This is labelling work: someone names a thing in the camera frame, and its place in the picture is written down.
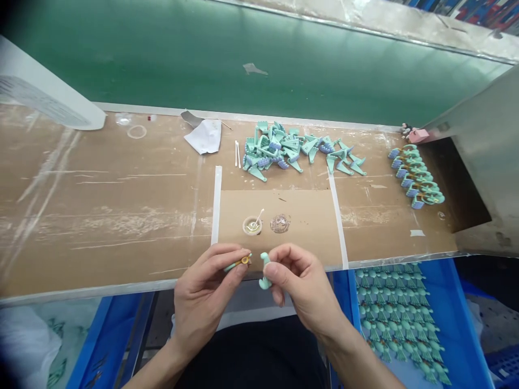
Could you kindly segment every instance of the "plastic bag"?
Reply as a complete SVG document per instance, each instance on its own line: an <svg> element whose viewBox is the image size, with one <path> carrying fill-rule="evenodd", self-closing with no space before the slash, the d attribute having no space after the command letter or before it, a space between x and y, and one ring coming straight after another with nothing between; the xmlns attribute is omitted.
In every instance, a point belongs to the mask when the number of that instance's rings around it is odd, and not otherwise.
<svg viewBox="0 0 519 389"><path fill-rule="evenodd" d="M0 338L6 360L20 386L45 389L61 339L30 307L0 311Z"/></svg>

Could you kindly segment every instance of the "white tape strip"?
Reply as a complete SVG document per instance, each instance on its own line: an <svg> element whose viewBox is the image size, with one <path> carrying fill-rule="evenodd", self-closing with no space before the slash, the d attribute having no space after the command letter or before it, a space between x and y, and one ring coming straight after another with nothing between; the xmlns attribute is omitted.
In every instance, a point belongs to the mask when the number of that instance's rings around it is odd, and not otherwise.
<svg viewBox="0 0 519 389"><path fill-rule="evenodd" d="M215 198L212 204L212 233L211 244L218 243L218 228L220 226L220 192L222 191L222 167L215 167Z"/></svg>
<svg viewBox="0 0 519 389"><path fill-rule="evenodd" d="M350 265L348 264L348 253L346 252L346 241L344 240L344 231L342 228L341 209L339 208L337 190L335 189L335 178L334 175L330 174L330 172L328 172L328 179L330 181L331 196L334 200L335 218L337 219L337 232L339 233L339 243L341 244L342 269L347 270L349 269Z"/></svg>

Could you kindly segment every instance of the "cotton swab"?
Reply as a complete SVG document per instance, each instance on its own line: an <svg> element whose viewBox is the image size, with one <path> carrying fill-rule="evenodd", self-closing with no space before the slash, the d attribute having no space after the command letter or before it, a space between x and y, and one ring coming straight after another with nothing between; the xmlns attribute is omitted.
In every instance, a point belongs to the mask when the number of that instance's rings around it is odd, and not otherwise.
<svg viewBox="0 0 519 389"><path fill-rule="evenodd" d="M242 160L239 157L239 143L238 143L238 141L236 141L236 151L238 152L238 167L241 169L242 168Z"/></svg>
<svg viewBox="0 0 519 389"><path fill-rule="evenodd" d="M252 226L253 228L256 228L256 226L258 225L258 220L260 219L261 214L263 213L264 210L265 210L265 209L262 209L262 210L261 210L261 212L259 213L258 218L256 219L256 221L255 221L254 223L252 223L251 226Z"/></svg>

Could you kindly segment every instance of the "right hand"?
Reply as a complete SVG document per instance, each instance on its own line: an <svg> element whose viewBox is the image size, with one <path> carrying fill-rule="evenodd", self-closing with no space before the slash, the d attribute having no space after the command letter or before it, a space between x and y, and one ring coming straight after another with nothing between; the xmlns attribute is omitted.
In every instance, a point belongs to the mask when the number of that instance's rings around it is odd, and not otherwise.
<svg viewBox="0 0 519 389"><path fill-rule="evenodd" d="M323 265L312 253L292 243L269 253L263 274L272 282L274 302L283 306L283 291L292 297L303 325L318 337L333 338L349 323L331 289Z"/></svg>

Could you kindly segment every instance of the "blue crate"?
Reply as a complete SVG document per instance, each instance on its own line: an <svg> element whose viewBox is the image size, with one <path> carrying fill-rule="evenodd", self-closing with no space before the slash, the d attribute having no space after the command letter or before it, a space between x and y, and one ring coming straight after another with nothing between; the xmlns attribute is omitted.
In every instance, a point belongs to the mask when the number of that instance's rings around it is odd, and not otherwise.
<svg viewBox="0 0 519 389"><path fill-rule="evenodd" d="M510 389L519 388L519 345L487 354L485 358L488 368L502 380L495 383L496 389L505 386Z"/></svg>
<svg viewBox="0 0 519 389"><path fill-rule="evenodd" d="M114 387L141 298L135 293L101 300L66 389Z"/></svg>
<svg viewBox="0 0 519 389"><path fill-rule="evenodd" d="M451 258L428 261L422 263L420 269L427 277L423 283L431 293L428 300L434 310L432 317L441 330L437 336L445 347L442 358L449 369L449 379L453 384L451 388L492 389L494 386L474 331L454 261ZM335 272L333 282L344 314L361 331L354 270ZM331 373L331 378L332 388L339 387L335 372ZM398 378L405 383L406 377Z"/></svg>

